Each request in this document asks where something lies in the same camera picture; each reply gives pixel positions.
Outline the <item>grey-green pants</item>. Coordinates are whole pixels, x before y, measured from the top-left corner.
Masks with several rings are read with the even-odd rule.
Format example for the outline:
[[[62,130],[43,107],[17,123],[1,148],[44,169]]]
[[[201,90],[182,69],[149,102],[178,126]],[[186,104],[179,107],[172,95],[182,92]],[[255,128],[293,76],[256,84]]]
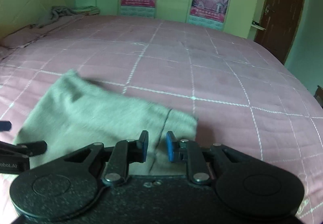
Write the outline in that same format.
[[[70,70],[49,87],[14,142],[47,143],[45,154],[31,160],[31,167],[37,167],[94,142],[114,146],[147,131],[146,162],[132,164],[130,174],[181,175],[185,167],[168,161],[166,133],[193,140],[197,124],[185,112],[104,90]]]

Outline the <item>pink checked bedsheet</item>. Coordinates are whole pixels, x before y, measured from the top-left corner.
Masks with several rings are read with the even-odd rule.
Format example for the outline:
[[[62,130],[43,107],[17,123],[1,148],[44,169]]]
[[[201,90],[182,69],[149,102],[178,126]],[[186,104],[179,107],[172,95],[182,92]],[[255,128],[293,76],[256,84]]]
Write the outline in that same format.
[[[1,40],[1,119],[12,142],[65,72],[108,91],[191,114],[197,141],[221,142],[297,175],[298,217],[322,223],[322,108],[269,51],[191,24],[124,16],[64,16]]]

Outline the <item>dark wooden chair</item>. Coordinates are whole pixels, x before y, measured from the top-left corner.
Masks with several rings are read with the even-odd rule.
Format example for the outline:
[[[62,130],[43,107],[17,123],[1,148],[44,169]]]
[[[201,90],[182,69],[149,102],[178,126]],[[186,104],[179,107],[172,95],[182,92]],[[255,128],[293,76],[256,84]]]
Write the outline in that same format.
[[[320,104],[320,107],[323,108],[323,88],[319,85],[317,85],[317,89],[314,93],[314,98]]]

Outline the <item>crumpled grey cloth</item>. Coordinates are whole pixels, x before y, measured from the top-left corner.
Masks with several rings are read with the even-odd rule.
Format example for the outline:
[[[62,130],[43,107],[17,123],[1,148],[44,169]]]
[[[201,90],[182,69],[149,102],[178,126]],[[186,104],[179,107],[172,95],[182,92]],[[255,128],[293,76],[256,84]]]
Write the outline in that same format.
[[[75,16],[75,15],[98,15],[100,13],[100,9],[96,6],[84,6],[84,7],[76,7],[70,8],[67,6],[52,6],[50,11],[41,17],[38,22],[30,24],[29,28],[43,28],[49,24],[57,22],[61,17],[64,16]]]

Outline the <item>brown wooden door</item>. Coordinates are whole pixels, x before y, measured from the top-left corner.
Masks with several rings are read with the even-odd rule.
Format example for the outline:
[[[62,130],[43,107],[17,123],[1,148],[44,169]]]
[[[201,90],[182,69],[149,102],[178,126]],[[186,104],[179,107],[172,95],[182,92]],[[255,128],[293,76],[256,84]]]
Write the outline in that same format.
[[[266,0],[261,27],[255,42],[266,48],[282,64],[294,42],[303,11],[304,0]]]

